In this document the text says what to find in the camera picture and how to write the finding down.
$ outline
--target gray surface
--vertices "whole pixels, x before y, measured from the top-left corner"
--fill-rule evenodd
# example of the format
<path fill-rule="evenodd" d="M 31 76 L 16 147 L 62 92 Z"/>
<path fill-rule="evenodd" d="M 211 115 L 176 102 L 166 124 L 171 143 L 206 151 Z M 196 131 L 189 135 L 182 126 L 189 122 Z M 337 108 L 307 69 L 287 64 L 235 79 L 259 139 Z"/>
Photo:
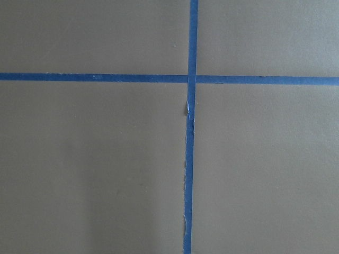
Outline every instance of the gray surface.
<path fill-rule="evenodd" d="M 2 0 L 0 72 L 186 74 L 189 0 Z"/>
<path fill-rule="evenodd" d="M 0 83 L 0 253 L 181 253 L 185 84 Z"/>
<path fill-rule="evenodd" d="M 198 73 L 339 76 L 337 0 L 199 1 Z"/>
<path fill-rule="evenodd" d="M 198 85 L 193 253 L 339 250 L 339 87 Z"/>

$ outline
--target painter's tape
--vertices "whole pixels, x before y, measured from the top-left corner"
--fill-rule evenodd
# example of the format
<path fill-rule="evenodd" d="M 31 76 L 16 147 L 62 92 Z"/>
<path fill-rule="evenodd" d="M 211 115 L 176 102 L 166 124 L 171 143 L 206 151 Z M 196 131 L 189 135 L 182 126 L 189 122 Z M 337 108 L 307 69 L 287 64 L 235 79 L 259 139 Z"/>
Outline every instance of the painter's tape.
<path fill-rule="evenodd" d="M 287 76 L 208 76 L 198 75 L 197 83 L 210 84 L 270 84 L 270 85 L 339 85 L 339 77 Z"/>
<path fill-rule="evenodd" d="M 188 74 L 188 115 L 186 120 L 186 170 L 185 170 L 185 235 L 184 254 L 191 254 L 192 245 L 192 202 L 193 202 L 193 151 L 195 81 L 197 77 L 198 0 L 190 3 L 189 74 Z"/>
<path fill-rule="evenodd" d="M 187 75 L 0 73 L 0 80 L 187 83 Z"/>

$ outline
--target gray tile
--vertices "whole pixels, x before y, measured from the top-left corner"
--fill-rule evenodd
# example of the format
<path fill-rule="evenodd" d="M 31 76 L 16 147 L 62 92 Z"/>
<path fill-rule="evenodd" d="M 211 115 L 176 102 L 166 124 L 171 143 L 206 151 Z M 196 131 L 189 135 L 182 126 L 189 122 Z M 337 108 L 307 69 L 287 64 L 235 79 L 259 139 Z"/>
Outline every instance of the gray tile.
<path fill-rule="evenodd" d="M 186 74 L 189 0 L 4 0 L 0 72 Z"/>
<path fill-rule="evenodd" d="M 185 84 L 0 82 L 1 253 L 181 253 Z"/>
<path fill-rule="evenodd" d="M 339 249 L 339 87 L 198 85 L 193 253 Z"/>
<path fill-rule="evenodd" d="M 201 0 L 198 73 L 339 76 L 337 0 Z"/>

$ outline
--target blue tape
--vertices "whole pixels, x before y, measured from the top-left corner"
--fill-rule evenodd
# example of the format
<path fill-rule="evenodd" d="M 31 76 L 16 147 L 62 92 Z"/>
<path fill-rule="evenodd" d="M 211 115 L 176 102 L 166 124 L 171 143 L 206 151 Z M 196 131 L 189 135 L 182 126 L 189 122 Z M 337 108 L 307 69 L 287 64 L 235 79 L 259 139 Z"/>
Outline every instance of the blue tape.
<path fill-rule="evenodd" d="M 189 74 L 186 120 L 186 169 L 185 169 L 185 235 L 184 254 L 191 254 L 192 245 L 192 202 L 193 202 L 193 151 L 194 151 L 194 114 L 195 82 L 197 77 L 197 38 L 198 38 L 198 0 L 190 2 L 189 34 Z"/>
<path fill-rule="evenodd" d="M 339 85 L 338 77 L 286 76 L 197 76 L 197 83 L 211 84 L 279 84 L 279 85 Z"/>
<path fill-rule="evenodd" d="M 0 73 L 0 80 L 187 83 L 187 75 Z"/>

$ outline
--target blue line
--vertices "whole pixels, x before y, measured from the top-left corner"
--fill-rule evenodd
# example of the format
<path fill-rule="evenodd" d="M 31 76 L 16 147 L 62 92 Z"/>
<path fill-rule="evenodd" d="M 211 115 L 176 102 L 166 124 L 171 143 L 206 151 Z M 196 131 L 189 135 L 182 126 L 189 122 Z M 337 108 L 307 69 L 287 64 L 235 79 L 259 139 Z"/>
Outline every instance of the blue line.
<path fill-rule="evenodd" d="M 189 74 L 186 120 L 186 170 L 185 170 L 185 236 L 184 254 L 191 254 L 192 245 L 192 202 L 193 202 L 193 150 L 194 150 L 194 111 L 195 81 L 197 77 L 197 38 L 198 38 L 198 0 L 190 3 L 190 34 L 189 34 Z"/>
<path fill-rule="evenodd" d="M 0 80 L 187 83 L 187 75 L 0 73 Z"/>
<path fill-rule="evenodd" d="M 198 75 L 197 83 L 211 84 L 277 84 L 277 85 L 339 85 L 339 77 L 287 76 L 207 76 Z"/>

